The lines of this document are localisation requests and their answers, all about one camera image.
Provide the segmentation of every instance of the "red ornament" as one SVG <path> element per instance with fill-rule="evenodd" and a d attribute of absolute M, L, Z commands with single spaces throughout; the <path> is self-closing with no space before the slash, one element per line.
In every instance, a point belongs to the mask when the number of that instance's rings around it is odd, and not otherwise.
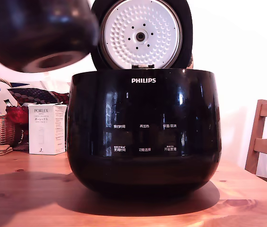
<path fill-rule="evenodd" d="M 15 124 L 28 124 L 28 107 L 27 106 L 7 106 L 7 117 Z"/>

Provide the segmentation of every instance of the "inner lid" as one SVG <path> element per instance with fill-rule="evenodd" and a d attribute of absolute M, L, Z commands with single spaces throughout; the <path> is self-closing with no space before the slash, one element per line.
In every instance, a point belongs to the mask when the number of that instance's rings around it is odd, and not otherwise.
<path fill-rule="evenodd" d="M 118 1 L 101 29 L 101 50 L 113 69 L 141 64 L 169 68 L 181 51 L 180 20 L 162 0 Z"/>

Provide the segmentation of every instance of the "table surface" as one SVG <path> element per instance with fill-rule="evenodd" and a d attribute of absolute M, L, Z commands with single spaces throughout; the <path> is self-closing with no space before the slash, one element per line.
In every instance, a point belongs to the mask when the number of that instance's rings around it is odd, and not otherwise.
<path fill-rule="evenodd" d="M 85 188 L 67 155 L 0 157 L 0 227 L 267 227 L 267 182 L 221 161 L 185 199 L 116 201 Z"/>

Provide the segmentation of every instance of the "product box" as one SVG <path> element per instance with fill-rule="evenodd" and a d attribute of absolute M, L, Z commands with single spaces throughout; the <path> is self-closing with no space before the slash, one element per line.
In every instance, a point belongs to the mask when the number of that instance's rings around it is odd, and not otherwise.
<path fill-rule="evenodd" d="M 57 155 L 65 152 L 65 113 L 61 104 L 29 105 L 29 153 Z"/>

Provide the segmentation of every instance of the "wooden chair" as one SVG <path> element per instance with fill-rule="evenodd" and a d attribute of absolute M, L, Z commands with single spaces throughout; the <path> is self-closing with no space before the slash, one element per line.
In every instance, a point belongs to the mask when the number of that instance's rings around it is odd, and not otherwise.
<path fill-rule="evenodd" d="M 262 139 L 267 117 L 267 100 L 258 100 L 245 169 L 256 174 L 259 154 L 267 154 L 267 139 Z"/>

